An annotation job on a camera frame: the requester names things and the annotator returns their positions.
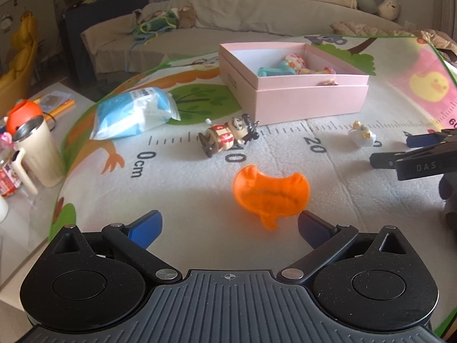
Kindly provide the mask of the orange pumpkin bucket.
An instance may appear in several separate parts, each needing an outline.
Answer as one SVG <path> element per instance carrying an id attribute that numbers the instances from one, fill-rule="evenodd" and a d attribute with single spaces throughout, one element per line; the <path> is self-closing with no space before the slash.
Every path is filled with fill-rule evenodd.
<path id="1" fill-rule="evenodd" d="M 43 115 L 43 111 L 36 102 L 21 100 L 7 113 L 6 132 L 13 135 L 21 125 L 41 115 Z"/>

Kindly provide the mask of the small white duck toy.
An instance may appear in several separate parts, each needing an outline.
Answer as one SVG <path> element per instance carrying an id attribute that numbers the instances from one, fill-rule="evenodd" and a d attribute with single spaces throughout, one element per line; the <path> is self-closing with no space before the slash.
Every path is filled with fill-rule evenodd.
<path id="1" fill-rule="evenodd" d="M 373 147 L 376 141 L 376 134 L 360 121 L 354 121 L 348 131 L 348 137 L 358 147 Z"/>

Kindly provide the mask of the orange egg capsule toy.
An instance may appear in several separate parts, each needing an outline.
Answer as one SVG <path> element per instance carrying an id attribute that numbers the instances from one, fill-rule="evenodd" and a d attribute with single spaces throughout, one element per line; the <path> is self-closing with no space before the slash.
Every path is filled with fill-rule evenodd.
<path id="1" fill-rule="evenodd" d="M 238 171 L 232 191 L 236 202 L 257 215 L 269 231 L 278 228 L 277 219 L 299 214 L 310 201 L 310 184 L 302 174 L 270 177 L 260 173 L 254 165 Z"/>

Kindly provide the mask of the beige sofa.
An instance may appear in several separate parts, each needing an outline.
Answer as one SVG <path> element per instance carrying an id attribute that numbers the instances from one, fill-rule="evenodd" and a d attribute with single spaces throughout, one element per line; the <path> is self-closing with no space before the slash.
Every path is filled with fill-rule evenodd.
<path id="1" fill-rule="evenodd" d="M 177 28 L 146 42 L 135 40 L 139 21 L 157 11 L 190 5 L 195 27 Z M 144 72 L 165 60 L 216 51 L 222 43 L 259 42 L 293 36 L 340 33 L 355 35 L 406 34 L 393 21 L 362 10 L 312 0 L 168 0 L 153 2 L 130 17 L 114 20 L 109 41 L 90 48 L 96 73 Z"/>

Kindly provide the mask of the pink flower face toy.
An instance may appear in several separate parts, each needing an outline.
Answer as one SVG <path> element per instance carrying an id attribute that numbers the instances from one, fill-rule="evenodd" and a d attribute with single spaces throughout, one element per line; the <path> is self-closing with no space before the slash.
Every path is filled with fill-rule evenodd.
<path id="1" fill-rule="evenodd" d="M 299 73 L 301 70 L 308 68 L 304 58 L 295 53 L 286 55 L 285 61 L 287 65 L 296 73 Z"/>

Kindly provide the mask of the cream steel mug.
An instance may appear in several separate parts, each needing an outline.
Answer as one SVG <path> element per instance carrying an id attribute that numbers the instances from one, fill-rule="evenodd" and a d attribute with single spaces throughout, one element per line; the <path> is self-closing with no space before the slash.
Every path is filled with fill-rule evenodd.
<path id="1" fill-rule="evenodd" d="M 45 187 L 58 185 L 65 177 L 65 166 L 53 136 L 42 115 L 35 116 L 21 125 L 12 136 L 15 154 L 12 168 L 31 195 L 38 189 L 25 171 L 24 164 Z"/>

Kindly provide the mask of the glass jar red label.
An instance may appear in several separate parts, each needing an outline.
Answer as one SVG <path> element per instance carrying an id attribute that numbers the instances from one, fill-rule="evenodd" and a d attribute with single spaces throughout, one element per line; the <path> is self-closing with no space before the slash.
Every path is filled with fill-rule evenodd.
<path id="1" fill-rule="evenodd" d="M 0 146 L 0 191 L 4 198 L 13 195 L 21 186 L 21 180 L 12 169 L 14 149 L 1 140 Z"/>

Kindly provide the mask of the orange pencil box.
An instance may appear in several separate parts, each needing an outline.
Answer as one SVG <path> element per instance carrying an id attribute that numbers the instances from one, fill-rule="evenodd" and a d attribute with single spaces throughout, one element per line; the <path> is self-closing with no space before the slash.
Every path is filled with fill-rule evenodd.
<path id="1" fill-rule="evenodd" d="M 49 121 L 52 118 L 56 118 L 59 114 L 63 113 L 64 111 L 68 110 L 69 108 L 75 105 L 74 99 L 69 99 L 62 103 L 61 105 L 57 106 L 55 109 L 51 110 L 49 113 L 44 112 L 44 119 Z"/>

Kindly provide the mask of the blue wipes package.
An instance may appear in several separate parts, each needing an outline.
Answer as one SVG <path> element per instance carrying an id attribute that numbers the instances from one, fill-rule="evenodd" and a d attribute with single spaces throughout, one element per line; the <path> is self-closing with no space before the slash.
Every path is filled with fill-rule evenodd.
<path id="1" fill-rule="evenodd" d="M 140 135 L 170 120 L 181 120 L 170 93 L 157 87 L 131 90 L 98 106 L 90 139 L 100 141 Z"/>

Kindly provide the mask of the red dress doll figurine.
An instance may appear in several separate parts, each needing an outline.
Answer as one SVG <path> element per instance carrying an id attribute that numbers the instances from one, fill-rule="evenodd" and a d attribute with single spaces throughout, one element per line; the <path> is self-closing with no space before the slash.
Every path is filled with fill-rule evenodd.
<path id="1" fill-rule="evenodd" d="M 205 133 L 198 133 L 198 140 L 208 158 L 259 138 L 259 121 L 252 121 L 247 113 L 233 117 L 224 124 L 215 124 L 211 119 L 205 119 L 205 122 L 209 127 Z"/>

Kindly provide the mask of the brown plush toy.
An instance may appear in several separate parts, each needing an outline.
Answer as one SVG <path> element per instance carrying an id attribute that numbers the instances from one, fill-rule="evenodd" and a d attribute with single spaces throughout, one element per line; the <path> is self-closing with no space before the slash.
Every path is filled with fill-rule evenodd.
<path id="1" fill-rule="evenodd" d="M 179 28 L 180 29 L 190 29 L 195 27 L 197 16 L 195 9 L 190 6 L 184 6 L 178 11 L 179 15 Z"/>

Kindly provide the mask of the pink doll figurine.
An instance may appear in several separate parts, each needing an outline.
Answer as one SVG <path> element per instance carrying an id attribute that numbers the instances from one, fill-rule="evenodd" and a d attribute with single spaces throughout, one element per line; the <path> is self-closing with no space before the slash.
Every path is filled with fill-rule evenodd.
<path id="1" fill-rule="evenodd" d="M 12 142 L 12 135 L 8 132 L 3 132 L 0 135 L 0 140 L 8 145 L 9 147 L 13 147 L 13 142 Z"/>

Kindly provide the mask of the paper card sheet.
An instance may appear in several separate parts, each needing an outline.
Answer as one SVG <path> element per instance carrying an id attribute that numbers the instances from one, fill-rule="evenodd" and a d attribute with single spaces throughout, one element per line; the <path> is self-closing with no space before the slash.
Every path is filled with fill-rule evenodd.
<path id="1" fill-rule="evenodd" d="M 40 95 L 36 99 L 36 103 L 45 113 L 51 113 L 66 101 L 72 99 L 72 95 L 62 91 L 52 91 L 47 94 Z"/>

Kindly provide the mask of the colourful cartoon play mat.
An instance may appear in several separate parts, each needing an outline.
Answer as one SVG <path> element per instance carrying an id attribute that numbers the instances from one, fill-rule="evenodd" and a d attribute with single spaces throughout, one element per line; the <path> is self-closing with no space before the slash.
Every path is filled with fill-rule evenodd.
<path id="1" fill-rule="evenodd" d="M 308 245 L 295 217 L 265 229 L 233 195 L 235 175 L 254 165 L 271 177 L 303 174 L 310 183 L 308 209 L 333 223 L 363 232 L 397 225 L 419 253 L 438 285 L 433 314 L 439 324 L 456 309 L 456 237 L 443 218 L 438 177 L 399 181 L 392 170 L 373 169 L 375 152 L 406 149 L 408 134 L 435 129 L 424 107 L 438 90 L 440 101 L 456 98 L 456 70 L 422 39 L 335 38 L 325 52 L 369 75 L 361 111 L 319 119 L 260 124 L 259 138 L 208 158 L 198 141 L 205 119 L 226 122 L 245 111 L 219 75 L 219 53 L 170 60 L 119 85 L 118 92 L 160 87 L 181 114 L 140 135 L 90 139 L 95 109 L 89 108 L 63 140 L 68 175 L 50 231 L 66 224 L 97 231 L 130 222 L 151 210 L 163 215 L 163 231 L 151 251 L 182 272 L 189 269 L 280 270 Z M 373 147 L 348 137 L 354 121 L 375 134 Z"/>

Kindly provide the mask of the pink cardboard box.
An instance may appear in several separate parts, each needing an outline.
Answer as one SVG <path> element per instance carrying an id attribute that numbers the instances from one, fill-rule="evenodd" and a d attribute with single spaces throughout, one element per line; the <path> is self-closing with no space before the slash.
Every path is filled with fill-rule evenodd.
<path id="1" fill-rule="evenodd" d="M 290 53 L 311 70 L 332 67 L 336 74 L 257 76 L 260 67 L 276 67 Z M 307 43 L 224 43 L 219 68 L 242 110 L 264 125 L 359 112 L 369 89 L 368 74 Z M 331 79 L 338 85 L 318 86 Z"/>

